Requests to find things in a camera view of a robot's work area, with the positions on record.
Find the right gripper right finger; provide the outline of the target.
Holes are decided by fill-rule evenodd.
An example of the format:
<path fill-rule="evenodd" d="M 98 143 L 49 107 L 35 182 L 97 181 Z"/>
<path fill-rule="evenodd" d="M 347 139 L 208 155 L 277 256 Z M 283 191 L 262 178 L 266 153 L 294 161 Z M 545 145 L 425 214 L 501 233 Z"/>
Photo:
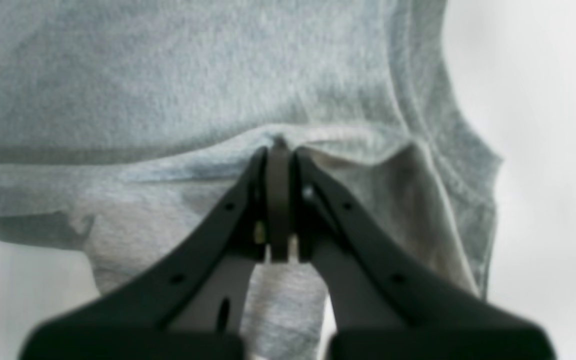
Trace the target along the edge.
<path fill-rule="evenodd" d="M 327 285 L 327 360 L 554 360 L 546 332 L 439 278 L 394 244 L 306 150 L 294 154 L 299 260 Z"/>

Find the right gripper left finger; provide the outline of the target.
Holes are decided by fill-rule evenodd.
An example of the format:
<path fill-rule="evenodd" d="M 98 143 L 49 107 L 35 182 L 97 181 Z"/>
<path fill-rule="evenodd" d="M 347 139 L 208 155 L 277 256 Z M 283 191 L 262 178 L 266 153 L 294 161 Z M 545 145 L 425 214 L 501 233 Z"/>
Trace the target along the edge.
<path fill-rule="evenodd" d="M 259 148 L 169 255 L 130 283 L 41 325 L 23 360 L 244 360 L 238 335 L 255 266 L 286 263 L 291 154 Z"/>

